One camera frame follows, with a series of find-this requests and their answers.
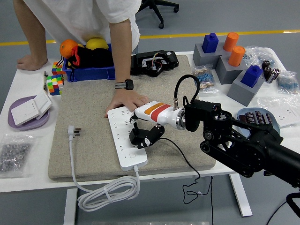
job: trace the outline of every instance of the orange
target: orange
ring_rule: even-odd
[[[78,46],[77,42],[71,39],[64,40],[60,45],[60,54],[68,59],[72,56],[72,48]]]

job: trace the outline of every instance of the person's arm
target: person's arm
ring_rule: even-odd
[[[130,64],[131,64],[131,48],[132,48],[132,33],[130,20],[127,19],[120,23],[110,23],[111,42],[112,42],[112,57],[116,72],[116,83],[124,82],[130,79]],[[141,96],[134,90],[116,89],[115,95],[111,103],[106,109],[107,112],[120,105],[125,105],[130,111],[133,111],[139,106],[148,103],[147,96]]]
[[[23,0],[14,0],[14,8],[31,53],[17,60],[17,68],[40,69],[48,61],[45,29]]]

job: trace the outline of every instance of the yellow floor line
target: yellow floor line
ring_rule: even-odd
[[[262,31],[235,31],[239,35],[259,35],[259,34],[285,34],[285,33],[300,33],[300,30],[262,30]],[[204,37],[208,33],[192,33],[192,34],[163,34],[163,35],[142,35],[140,39],[157,39],[157,38],[193,38]],[[216,33],[217,36],[226,36],[228,32]],[[47,44],[56,43],[54,40],[47,40]],[[15,42],[0,42],[0,46],[10,45],[28,45],[27,41],[15,41]]]

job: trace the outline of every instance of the gray block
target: gray block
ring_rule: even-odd
[[[216,69],[218,60],[221,55],[221,51],[218,50],[218,47],[216,49],[216,52],[212,53],[205,53],[202,49],[202,43],[201,44],[195,44],[194,54],[193,54],[193,60],[195,65],[202,66],[211,64],[212,69]]]
[[[241,82],[245,73],[246,70],[243,70],[240,75],[238,75],[238,77],[233,81],[227,93],[227,96],[243,104],[244,106],[248,106],[251,100],[257,94],[258,90],[261,88],[264,82],[264,78],[260,76],[256,84],[252,88],[250,88],[249,86]]]
[[[243,71],[247,70],[244,60],[241,61],[238,67],[233,67],[228,64],[229,56],[220,56],[216,66],[216,73],[221,84],[230,84]]]
[[[227,52],[223,49],[224,44],[225,44],[225,42],[221,42],[221,43],[219,42],[216,52],[218,52],[222,56],[230,56],[231,52]]]

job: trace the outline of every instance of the yellow ball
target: yellow ball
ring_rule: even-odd
[[[95,48],[104,48],[108,49],[107,42],[102,38],[92,38],[86,43],[86,48],[94,50]]]

